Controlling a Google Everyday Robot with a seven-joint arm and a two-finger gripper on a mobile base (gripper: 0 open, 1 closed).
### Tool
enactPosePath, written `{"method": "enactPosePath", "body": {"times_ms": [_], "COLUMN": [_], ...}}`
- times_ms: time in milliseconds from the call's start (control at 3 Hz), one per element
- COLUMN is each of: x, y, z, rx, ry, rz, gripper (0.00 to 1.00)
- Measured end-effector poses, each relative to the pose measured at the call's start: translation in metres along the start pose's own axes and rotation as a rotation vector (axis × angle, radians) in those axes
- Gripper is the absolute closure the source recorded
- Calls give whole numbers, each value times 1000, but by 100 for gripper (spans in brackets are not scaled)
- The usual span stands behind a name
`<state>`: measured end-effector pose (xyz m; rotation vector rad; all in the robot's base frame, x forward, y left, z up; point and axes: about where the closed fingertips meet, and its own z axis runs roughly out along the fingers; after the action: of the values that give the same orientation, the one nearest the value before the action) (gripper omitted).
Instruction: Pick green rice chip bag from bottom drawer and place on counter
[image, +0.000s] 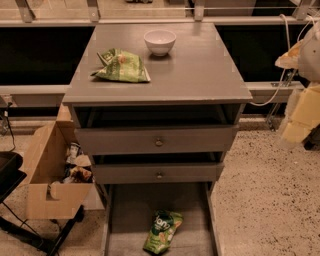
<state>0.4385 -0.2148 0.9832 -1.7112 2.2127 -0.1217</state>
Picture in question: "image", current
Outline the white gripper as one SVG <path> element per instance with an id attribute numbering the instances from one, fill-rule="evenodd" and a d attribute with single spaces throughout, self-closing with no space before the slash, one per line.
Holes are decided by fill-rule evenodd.
<path id="1" fill-rule="evenodd" d="M 320 82 L 320 22 L 275 61 L 277 67 L 297 69 L 301 77 Z M 290 144 L 301 143 L 320 124 L 320 84 L 310 83 L 302 91 L 294 91 L 288 100 L 280 138 Z"/>

